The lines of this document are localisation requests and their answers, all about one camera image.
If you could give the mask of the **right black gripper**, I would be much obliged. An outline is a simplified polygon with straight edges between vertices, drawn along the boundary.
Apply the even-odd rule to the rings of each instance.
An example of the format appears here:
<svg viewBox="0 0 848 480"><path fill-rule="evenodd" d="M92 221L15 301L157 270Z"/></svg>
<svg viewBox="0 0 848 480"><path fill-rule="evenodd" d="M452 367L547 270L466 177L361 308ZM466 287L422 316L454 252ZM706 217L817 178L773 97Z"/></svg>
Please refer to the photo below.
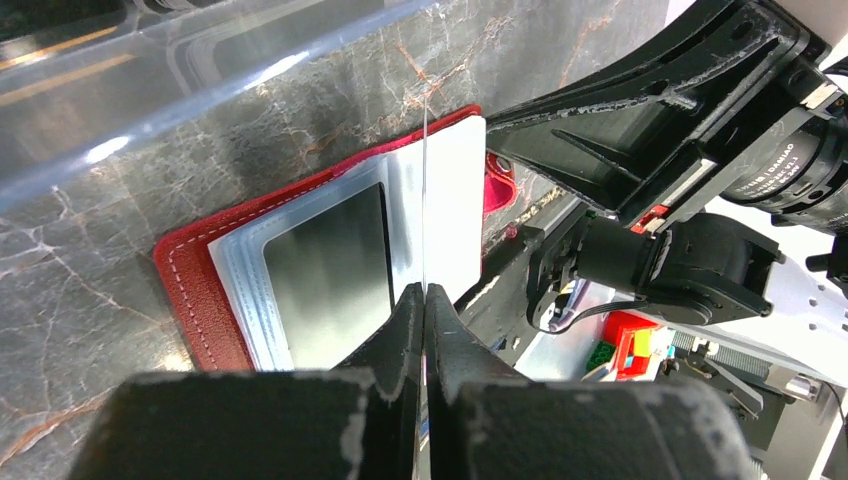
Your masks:
<svg viewBox="0 0 848 480"><path fill-rule="evenodd" d="M804 48L773 1L697 1L624 58L491 116L486 145L626 225L702 158L737 162L722 199L844 236L847 94L829 77L847 64L796 60Z"/></svg>

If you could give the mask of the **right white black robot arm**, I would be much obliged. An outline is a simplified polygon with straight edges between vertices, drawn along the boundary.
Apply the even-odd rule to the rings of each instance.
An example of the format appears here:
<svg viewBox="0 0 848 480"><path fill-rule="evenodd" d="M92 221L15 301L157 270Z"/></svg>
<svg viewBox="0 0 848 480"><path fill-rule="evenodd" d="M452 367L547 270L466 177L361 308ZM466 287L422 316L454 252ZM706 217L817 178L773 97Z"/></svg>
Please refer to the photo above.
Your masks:
<svg viewBox="0 0 848 480"><path fill-rule="evenodd" d="M493 115L487 148L575 195L531 263L622 308L847 382L847 95L775 1L697 1L614 64Z"/></svg>

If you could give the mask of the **clear box with black cards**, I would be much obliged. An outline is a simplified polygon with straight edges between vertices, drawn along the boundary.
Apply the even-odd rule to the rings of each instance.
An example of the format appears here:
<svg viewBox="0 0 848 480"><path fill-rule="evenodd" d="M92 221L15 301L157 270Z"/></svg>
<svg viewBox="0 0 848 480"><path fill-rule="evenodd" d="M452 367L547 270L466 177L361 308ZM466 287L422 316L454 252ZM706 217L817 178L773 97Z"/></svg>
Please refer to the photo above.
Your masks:
<svg viewBox="0 0 848 480"><path fill-rule="evenodd" d="M5 1L1 206L127 147L423 1Z"/></svg>

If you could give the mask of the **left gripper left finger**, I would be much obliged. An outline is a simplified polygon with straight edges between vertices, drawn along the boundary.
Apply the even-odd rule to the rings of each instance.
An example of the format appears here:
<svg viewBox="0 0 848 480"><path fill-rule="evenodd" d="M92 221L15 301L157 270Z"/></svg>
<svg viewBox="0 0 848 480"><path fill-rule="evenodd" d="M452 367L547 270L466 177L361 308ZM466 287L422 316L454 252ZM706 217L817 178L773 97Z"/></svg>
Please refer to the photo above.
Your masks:
<svg viewBox="0 0 848 480"><path fill-rule="evenodd" d="M409 479L424 294L324 371L149 372L114 390L74 479Z"/></svg>

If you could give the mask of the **red leather card holder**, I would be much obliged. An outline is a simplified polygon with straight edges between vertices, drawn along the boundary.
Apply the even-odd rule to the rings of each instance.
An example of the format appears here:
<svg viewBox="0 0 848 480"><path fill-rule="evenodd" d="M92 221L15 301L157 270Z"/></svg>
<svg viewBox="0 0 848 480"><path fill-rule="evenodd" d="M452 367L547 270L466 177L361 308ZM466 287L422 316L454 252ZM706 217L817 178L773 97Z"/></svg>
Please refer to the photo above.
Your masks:
<svg viewBox="0 0 848 480"><path fill-rule="evenodd" d="M264 247L372 185L383 189L392 309L406 286L425 284L423 129L196 221L158 242L154 262L199 370L298 370L288 351ZM483 219L490 207L489 164L485 147Z"/></svg>

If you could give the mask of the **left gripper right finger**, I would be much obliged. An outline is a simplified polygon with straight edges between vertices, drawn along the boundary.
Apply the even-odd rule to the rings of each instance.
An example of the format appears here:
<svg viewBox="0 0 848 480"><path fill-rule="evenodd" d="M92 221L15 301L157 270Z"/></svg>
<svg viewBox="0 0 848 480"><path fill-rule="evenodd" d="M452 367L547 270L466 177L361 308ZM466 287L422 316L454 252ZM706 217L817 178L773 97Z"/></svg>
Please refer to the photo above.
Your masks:
<svg viewBox="0 0 848 480"><path fill-rule="evenodd" d="M536 382L485 347L445 290L426 289L436 479L752 479L744 437L694 381Z"/></svg>

